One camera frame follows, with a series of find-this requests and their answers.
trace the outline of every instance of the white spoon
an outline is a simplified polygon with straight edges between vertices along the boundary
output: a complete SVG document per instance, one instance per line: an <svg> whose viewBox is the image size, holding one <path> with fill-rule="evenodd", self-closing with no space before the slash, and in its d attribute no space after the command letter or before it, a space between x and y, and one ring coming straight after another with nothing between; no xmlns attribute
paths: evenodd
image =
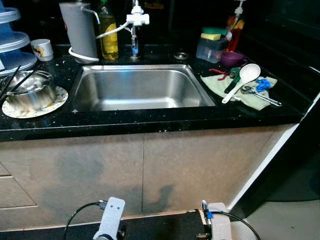
<svg viewBox="0 0 320 240"><path fill-rule="evenodd" d="M242 88L243 85L256 80L260 75L261 69L257 64L250 63L248 65L245 65L240 70L240 81L238 84L222 99L222 103L226 104L230 101L230 99L233 97L233 95Z"/></svg>

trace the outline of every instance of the blue cloth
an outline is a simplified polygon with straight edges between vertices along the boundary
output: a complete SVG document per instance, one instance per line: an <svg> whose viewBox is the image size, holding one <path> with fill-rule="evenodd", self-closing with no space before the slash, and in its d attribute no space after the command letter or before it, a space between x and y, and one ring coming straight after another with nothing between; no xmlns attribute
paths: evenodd
<svg viewBox="0 0 320 240"><path fill-rule="evenodd" d="M271 88L270 82L265 78L257 79L257 80L255 80L255 82L259 83L259 85L255 88L258 93L263 92L263 91Z"/></svg>

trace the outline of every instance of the gray water purifier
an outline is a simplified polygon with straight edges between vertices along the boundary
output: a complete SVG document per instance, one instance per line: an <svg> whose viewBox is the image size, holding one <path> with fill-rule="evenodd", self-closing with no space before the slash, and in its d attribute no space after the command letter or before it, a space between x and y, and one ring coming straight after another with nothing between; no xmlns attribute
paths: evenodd
<svg viewBox="0 0 320 240"><path fill-rule="evenodd" d="M62 2L59 3L59 6L72 52L77 55L97 59L96 36L93 14L90 13L90 3L81 1ZM95 62L94 60L85 60L77 57L75 60L82 64Z"/></svg>

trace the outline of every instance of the sponge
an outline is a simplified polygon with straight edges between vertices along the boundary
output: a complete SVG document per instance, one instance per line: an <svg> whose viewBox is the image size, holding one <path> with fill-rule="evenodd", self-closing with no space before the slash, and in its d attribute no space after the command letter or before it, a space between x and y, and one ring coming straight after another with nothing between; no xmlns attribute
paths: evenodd
<svg viewBox="0 0 320 240"><path fill-rule="evenodd" d="M201 38L209 39L212 41L219 40L221 38L221 34L208 34L208 33L201 33Z"/></svg>
<svg viewBox="0 0 320 240"><path fill-rule="evenodd" d="M226 35L227 30L219 27L203 27L202 32L205 34L221 34Z"/></svg>

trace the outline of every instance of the stainless steel bowl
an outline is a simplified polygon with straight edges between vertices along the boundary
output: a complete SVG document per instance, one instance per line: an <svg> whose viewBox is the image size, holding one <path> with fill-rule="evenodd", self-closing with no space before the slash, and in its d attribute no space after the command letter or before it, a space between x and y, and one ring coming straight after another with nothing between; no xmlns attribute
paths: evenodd
<svg viewBox="0 0 320 240"><path fill-rule="evenodd" d="M31 112L41 110L52 104L56 98L56 87L53 77L46 71L36 71L14 92L10 90L32 71L20 71L9 85L6 100L17 111ZM1 82L1 88L9 80Z"/></svg>

